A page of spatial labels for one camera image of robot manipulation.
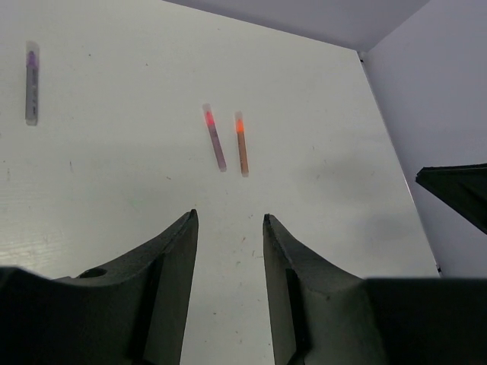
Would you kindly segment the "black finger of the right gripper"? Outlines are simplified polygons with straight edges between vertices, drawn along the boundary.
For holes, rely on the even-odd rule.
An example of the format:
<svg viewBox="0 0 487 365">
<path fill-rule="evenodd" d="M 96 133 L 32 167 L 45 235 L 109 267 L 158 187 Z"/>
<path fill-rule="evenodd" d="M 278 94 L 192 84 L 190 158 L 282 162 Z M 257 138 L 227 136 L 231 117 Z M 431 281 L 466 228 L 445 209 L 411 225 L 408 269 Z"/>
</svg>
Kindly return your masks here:
<svg viewBox="0 0 487 365">
<path fill-rule="evenodd" d="M 486 233 L 486 164 L 423 167 L 415 181 Z"/>
</svg>

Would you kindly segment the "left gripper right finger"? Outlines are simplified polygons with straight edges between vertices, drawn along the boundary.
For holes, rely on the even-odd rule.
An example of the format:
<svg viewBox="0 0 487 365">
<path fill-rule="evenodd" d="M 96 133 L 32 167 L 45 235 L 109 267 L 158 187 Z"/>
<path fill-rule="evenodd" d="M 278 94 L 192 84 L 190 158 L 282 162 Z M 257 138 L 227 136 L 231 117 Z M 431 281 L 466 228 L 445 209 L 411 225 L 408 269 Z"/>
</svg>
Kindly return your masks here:
<svg viewBox="0 0 487 365">
<path fill-rule="evenodd" d="M 483 279 L 358 278 L 271 214 L 263 257 L 277 364 L 484 364 Z"/>
</svg>

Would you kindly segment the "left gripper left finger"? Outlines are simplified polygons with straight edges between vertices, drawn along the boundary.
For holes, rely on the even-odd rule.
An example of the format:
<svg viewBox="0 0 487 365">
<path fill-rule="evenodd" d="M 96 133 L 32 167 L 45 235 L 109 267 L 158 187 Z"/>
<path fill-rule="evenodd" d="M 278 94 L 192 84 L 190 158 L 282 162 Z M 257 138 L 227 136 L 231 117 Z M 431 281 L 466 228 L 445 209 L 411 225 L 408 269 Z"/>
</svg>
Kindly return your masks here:
<svg viewBox="0 0 487 365">
<path fill-rule="evenodd" d="M 1 269 L 3 364 L 178 364 L 199 220 L 75 278 Z"/>
</svg>

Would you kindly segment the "red pen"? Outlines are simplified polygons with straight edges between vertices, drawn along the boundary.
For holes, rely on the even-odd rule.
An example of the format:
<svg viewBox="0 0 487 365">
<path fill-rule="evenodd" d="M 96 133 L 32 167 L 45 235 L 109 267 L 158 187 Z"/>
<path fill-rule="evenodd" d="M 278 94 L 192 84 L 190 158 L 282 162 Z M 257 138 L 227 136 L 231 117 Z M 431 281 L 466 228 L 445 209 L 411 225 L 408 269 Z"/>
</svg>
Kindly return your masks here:
<svg viewBox="0 0 487 365">
<path fill-rule="evenodd" d="M 202 105 L 202 110 L 205 118 L 205 123 L 208 129 L 208 133 L 212 142 L 212 147 L 215 153 L 218 168 L 221 172 L 227 170 L 227 164 L 224 158 L 224 153 L 221 147 L 221 142 L 218 137 L 218 131 L 216 129 L 215 118 L 212 113 L 211 106 L 206 103 Z"/>
</svg>

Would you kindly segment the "pink pen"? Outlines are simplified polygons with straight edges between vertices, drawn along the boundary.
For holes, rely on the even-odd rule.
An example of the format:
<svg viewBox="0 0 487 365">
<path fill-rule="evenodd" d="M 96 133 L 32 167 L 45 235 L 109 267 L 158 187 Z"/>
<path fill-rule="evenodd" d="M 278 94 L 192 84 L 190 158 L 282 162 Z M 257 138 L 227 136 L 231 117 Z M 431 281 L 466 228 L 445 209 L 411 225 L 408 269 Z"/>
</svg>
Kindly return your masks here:
<svg viewBox="0 0 487 365">
<path fill-rule="evenodd" d="M 249 176 L 249 165 L 247 157 L 247 146 L 245 140 L 244 118 L 243 113 L 238 111 L 234 114 L 235 126 L 237 133 L 237 148 L 240 160 L 240 172 L 243 177 Z"/>
</svg>

